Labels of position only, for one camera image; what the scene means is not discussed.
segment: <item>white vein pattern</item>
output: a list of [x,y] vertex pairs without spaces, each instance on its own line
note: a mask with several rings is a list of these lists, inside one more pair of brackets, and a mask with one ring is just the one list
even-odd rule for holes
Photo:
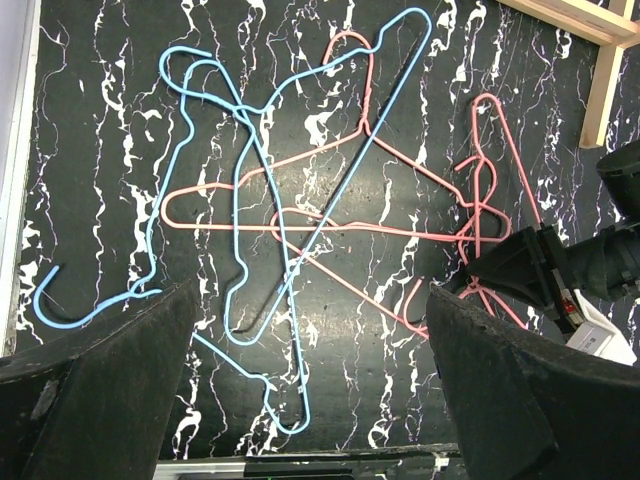
[[[157,59],[166,47],[184,44],[213,52],[231,72],[243,100],[258,105],[286,77],[317,65],[337,32],[354,29],[372,41],[372,32],[400,8],[372,8],[364,0],[171,0],[149,11],[133,0],[91,0],[79,7],[83,18],[91,19],[86,22],[78,20],[80,14],[47,8],[47,3],[54,2],[43,0],[18,348],[59,334],[40,325],[32,311],[33,292],[52,264],[64,262],[69,272],[79,272],[77,279],[61,274],[54,282],[58,287],[49,292],[52,307],[69,317],[83,315],[147,272],[144,228],[167,159],[186,132],[178,98],[157,74]],[[623,61],[606,149],[581,151],[578,135],[595,47],[490,0],[424,3],[435,26],[430,47],[381,138],[464,193],[469,172],[453,173],[452,166],[470,152],[470,100],[489,91],[505,105],[544,220],[557,222],[563,241],[588,238],[619,220],[598,183],[595,161],[640,132],[633,80],[640,74],[637,57]],[[408,19],[376,55],[372,124],[411,55],[419,28]],[[336,49],[343,52],[354,45],[342,41]],[[189,61],[172,59],[175,79],[181,80]],[[270,111],[255,118],[269,160],[350,134],[360,114],[365,72],[365,59],[357,58],[298,82]],[[224,88],[217,72],[204,69],[196,72],[193,84],[209,91]],[[188,108],[198,131],[178,161],[171,189],[229,181],[246,132],[215,107],[190,100]],[[523,226],[528,213],[521,208],[523,196],[510,173],[510,157],[495,120],[493,112],[482,110],[483,148],[497,161],[500,173],[493,204]],[[321,212],[357,146],[345,144],[277,170],[284,204]],[[257,165],[250,155],[245,171]],[[82,201],[65,202],[70,188],[65,178],[74,180],[74,198]],[[229,205],[228,192],[208,191],[176,201],[173,216],[227,222]],[[243,187],[240,205],[241,223],[268,222],[273,209],[263,178]],[[442,232],[464,222],[466,212],[441,188],[372,147],[335,219]],[[302,239],[292,236],[294,243]],[[205,229],[174,231],[160,224],[154,249],[160,266],[155,282],[166,286],[192,279],[199,292],[195,329],[248,370],[270,375],[279,386],[272,406],[295,418],[301,411],[298,368],[286,306],[256,346],[233,347],[221,334],[221,301],[237,273],[230,236]],[[233,322],[251,335],[251,324],[256,318],[261,321],[263,304],[282,271],[279,246],[270,234],[243,234],[241,250],[253,273],[236,297]],[[418,277],[446,284],[460,269],[452,245],[363,232],[321,235],[311,256],[395,312],[402,310],[407,289]],[[294,288],[305,369],[310,372],[314,418],[308,431],[283,437],[261,406],[260,386],[193,345],[185,358],[163,458],[455,441],[428,342],[359,302],[312,266],[303,269]],[[424,292],[411,308],[415,319],[422,315]],[[136,305],[129,302],[120,308]],[[638,302],[600,306],[637,351]],[[534,331],[543,329],[544,319],[534,309],[520,305],[518,311]]]

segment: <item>white wall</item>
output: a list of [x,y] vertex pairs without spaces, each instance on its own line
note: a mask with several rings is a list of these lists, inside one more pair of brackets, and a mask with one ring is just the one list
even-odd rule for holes
[[0,356],[3,356],[8,351],[6,346],[11,346],[14,333],[11,325],[15,324],[17,291],[13,287],[29,158],[40,0],[0,0],[0,12]]

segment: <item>wooden frame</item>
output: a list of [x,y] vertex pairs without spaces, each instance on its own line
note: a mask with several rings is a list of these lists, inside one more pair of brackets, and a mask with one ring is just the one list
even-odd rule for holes
[[634,0],[610,0],[608,9],[588,0],[498,1],[600,45],[580,147],[603,146],[622,55],[640,44],[640,22],[631,21]]

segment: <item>metal edge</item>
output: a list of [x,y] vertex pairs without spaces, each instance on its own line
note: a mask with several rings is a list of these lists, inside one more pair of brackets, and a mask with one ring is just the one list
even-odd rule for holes
[[18,301],[16,267],[20,260],[27,165],[31,150],[31,123],[40,40],[41,0],[27,0],[18,82],[11,118],[9,143],[2,190],[0,218],[4,223],[0,257],[0,357],[15,349],[15,322]]
[[215,461],[215,460],[178,460],[158,462],[153,480],[177,480],[180,475],[194,473],[208,473],[214,475],[224,475],[224,478],[243,478],[246,462],[238,461]]

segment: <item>black marble surface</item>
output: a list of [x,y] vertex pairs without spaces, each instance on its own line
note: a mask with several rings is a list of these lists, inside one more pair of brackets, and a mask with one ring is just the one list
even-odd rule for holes
[[[434,32],[380,136],[468,191],[467,173],[451,167],[470,153],[471,99],[492,92],[505,105],[544,220],[557,222],[565,241],[588,238],[617,220],[594,167],[605,150],[638,136],[640,49],[623,61],[606,149],[583,151],[577,144],[596,47],[492,0],[43,0],[18,348],[63,334],[40,324],[32,309],[34,289],[53,264],[64,269],[48,294],[57,313],[69,318],[85,315],[148,271],[145,222],[171,151],[187,131],[178,97],[159,79],[157,61],[164,49],[188,45],[214,52],[244,101],[261,105],[274,85],[318,65],[334,33],[352,28],[373,41],[378,28],[406,6],[425,8]],[[408,19],[376,55],[372,123],[423,31],[421,21]],[[172,61],[174,78],[181,78],[189,62]],[[365,59],[357,58],[333,76],[289,88],[270,115],[255,119],[268,153],[282,159],[350,133],[365,68]],[[226,95],[215,74],[199,72],[193,82]],[[198,131],[178,161],[170,190],[216,178],[229,181],[247,138],[214,106],[191,100],[188,109]],[[512,215],[516,226],[525,225],[519,183],[495,117],[485,111],[481,121],[483,144],[500,174],[492,204]],[[284,203],[321,210],[358,145],[279,170]],[[246,163],[247,168],[257,164],[255,156]],[[240,198],[241,222],[262,223],[271,216],[263,178],[255,178]],[[173,216],[184,221],[226,222],[229,212],[226,192],[193,195],[172,207]],[[333,217],[452,232],[466,215],[446,192],[373,147]],[[304,239],[292,238],[299,244]],[[252,276],[233,313],[247,325],[281,278],[280,247],[270,235],[248,233],[240,246]],[[239,272],[231,236],[160,224],[154,247],[160,271],[150,286],[197,279],[200,333],[248,370],[271,375],[281,387],[272,405],[285,421],[298,418],[285,312],[255,347],[238,348],[222,336],[221,293]],[[323,235],[315,255],[395,308],[415,278],[444,283],[459,269],[452,245],[365,232]],[[310,371],[311,426],[294,437],[279,434],[262,409],[262,385],[196,344],[185,362],[162,458],[455,441],[428,342],[312,266],[302,269],[295,290]],[[421,316],[427,293],[425,285],[410,310],[413,318]],[[600,306],[640,353],[636,305]],[[518,310],[531,329],[541,328],[536,312],[522,305]]]

